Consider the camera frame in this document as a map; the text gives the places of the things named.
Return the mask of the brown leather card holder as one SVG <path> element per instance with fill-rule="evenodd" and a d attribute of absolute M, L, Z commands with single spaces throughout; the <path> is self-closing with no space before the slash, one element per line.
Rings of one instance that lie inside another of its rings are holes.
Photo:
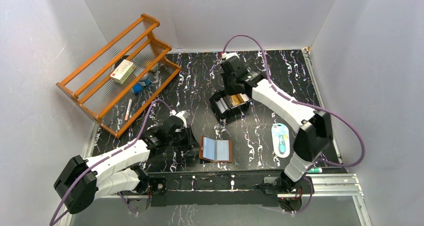
<path fill-rule="evenodd" d="M 201 137 L 199 158 L 213 163 L 231 163 L 233 146 L 231 140 L 214 140 Z"/>

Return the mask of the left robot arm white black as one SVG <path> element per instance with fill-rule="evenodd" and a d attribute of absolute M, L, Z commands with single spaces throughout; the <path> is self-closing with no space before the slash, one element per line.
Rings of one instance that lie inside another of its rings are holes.
<path fill-rule="evenodd" d="M 159 126 L 107 153 L 84 159 L 72 157 L 53 187 L 61 206 L 74 215 L 88 208 L 94 200 L 131 191 L 140 195 L 163 195 L 166 179 L 149 176 L 140 163 L 163 154 L 168 148 L 194 148 L 195 140 L 187 124 L 188 113 L 173 112 Z"/>

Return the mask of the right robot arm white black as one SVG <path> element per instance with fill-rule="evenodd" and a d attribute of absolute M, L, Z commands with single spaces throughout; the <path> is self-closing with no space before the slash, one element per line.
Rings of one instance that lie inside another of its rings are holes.
<path fill-rule="evenodd" d="M 227 95 L 245 94 L 279 115 L 296 131 L 293 154 L 279 179 L 266 183 L 266 189 L 295 193 L 301 179 L 333 141 L 331 116 L 323 110 L 297 103 L 261 71 L 248 71 L 236 53 L 221 55 L 221 74 Z"/>

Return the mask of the gold credit card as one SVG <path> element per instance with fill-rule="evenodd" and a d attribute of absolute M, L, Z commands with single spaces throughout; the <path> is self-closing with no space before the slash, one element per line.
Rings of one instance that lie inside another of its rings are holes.
<path fill-rule="evenodd" d="M 236 106 L 238 106 L 238 105 L 240 105 L 240 104 L 244 103 L 243 99 L 242 99 L 242 98 L 240 98 L 238 95 L 231 95 L 231 96 L 229 97 L 229 99 L 230 99 L 230 101 L 231 101 L 231 105 L 232 105 L 233 107 L 236 107 Z"/>

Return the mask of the black card tray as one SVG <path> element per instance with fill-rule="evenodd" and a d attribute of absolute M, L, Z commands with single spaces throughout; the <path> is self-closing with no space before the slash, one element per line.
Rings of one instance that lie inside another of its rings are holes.
<path fill-rule="evenodd" d="M 244 114 L 247 112 L 250 103 L 252 102 L 252 99 L 247 96 L 244 93 L 240 93 L 237 94 L 240 98 L 243 99 L 244 103 L 233 107 L 231 102 L 230 102 L 230 95 L 226 94 L 226 92 L 224 90 L 220 90 L 220 91 L 216 91 L 210 98 L 209 98 L 209 103 L 211 106 L 211 109 L 216 117 L 216 119 L 218 121 L 220 120 L 233 120 L 236 118 L 236 116 Z M 225 103 L 227 104 L 227 106 L 229 107 L 229 109 L 224 113 L 221 114 L 215 101 L 219 100 L 219 99 L 223 99 L 225 101 Z"/>

